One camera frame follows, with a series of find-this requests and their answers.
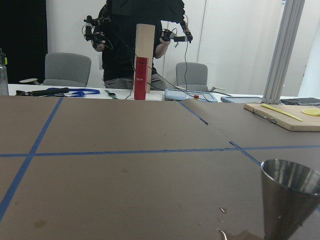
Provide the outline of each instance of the yellow plastic stick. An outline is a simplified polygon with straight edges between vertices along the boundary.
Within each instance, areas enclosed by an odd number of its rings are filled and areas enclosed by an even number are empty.
[[[267,108],[267,109],[271,109],[271,110],[273,110],[273,111],[276,111],[276,112],[278,112],[278,113],[287,115],[287,116],[289,116],[289,117],[291,117],[291,118],[293,118],[293,119],[296,119],[296,120],[298,120],[298,121],[303,122],[303,120],[302,120],[300,117],[297,117],[297,116],[292,115],[292,114],[290,114],[290,113],[288,113],[288,112],[282,111],[282,110],[280,110],[280,109],[278,109],[278,108],[275,108],[275,107],[273,107],[273,106],[270,106],[270,105],[268,105],[268,104],[261,103],[261,106],[262,106],[262,107],[265,107],[265,108]]]

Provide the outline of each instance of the metal funnel cup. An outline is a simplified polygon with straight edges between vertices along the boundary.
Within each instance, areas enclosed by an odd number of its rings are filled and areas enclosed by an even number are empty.
[[[320,204],[320,173],[271,159],[261,164],[265,240],[287,240]]]

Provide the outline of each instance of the table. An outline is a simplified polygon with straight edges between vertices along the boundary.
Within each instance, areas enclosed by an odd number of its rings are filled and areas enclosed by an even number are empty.
[[[240,103],[0,103],[0,239],[262,240],[260,163],[320,170],[319,132]],[[290,240],[318,239],[319,224],[315,211]]]
[[[65,88],[65,86],[48,86],[48,85],[31,85],[31,84],[9,84],[9,95],[16,95],[16,90],[31,92],[38,90],[46,90],[48,88]],[[85,89],[85,87],[69,87],[70,89]],[[100,94],[86,94],[84,98],[86,99],[112,99],[106,92],[106,88],[96,88],[96,87],[87,87],[87,89],[99,90]],[[118,99],[128,99],[134,100],[134,91],[128,89],[107,89],[111,93],[115,93]],[[148,101],[162,101],[164,100],[163,91],[150,91],[145,96],[145,99]]]

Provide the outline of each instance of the vertical wooden plank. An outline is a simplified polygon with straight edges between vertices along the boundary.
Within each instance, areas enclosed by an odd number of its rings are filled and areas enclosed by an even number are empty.
[[[150,92],[151,83],[151,69],[154,56],[154,41],[155,41],[155,26],[149,24],[139,23],[136,25],[136,35],[135,35],[135,57],[134,65],[136,65],[136,58],[148,58],[148,78],[146,85],[146,92]]]

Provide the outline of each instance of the water spill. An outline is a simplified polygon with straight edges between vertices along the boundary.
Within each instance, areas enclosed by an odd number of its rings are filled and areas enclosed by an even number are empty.
[[[222,213],[227,214],[227,209],[226,209],[226,208],[219,207],[219,210],[220,210]]]
[[[222,231],[222,230],[217,230],[219,233],[220,233],[220,235],[221,235],[221,240],[228,240],[228,238],[227,238],[227,235],[226,235],[226,233],[224,232],[224,231]]]
[[[220,229],[217,229],[217,231],[220,233],[221,240],[263,240],[263,238],[254,235],[247,230],[241,232],[238,235],[232,235],[229,232],[225,230],[222,231]]]

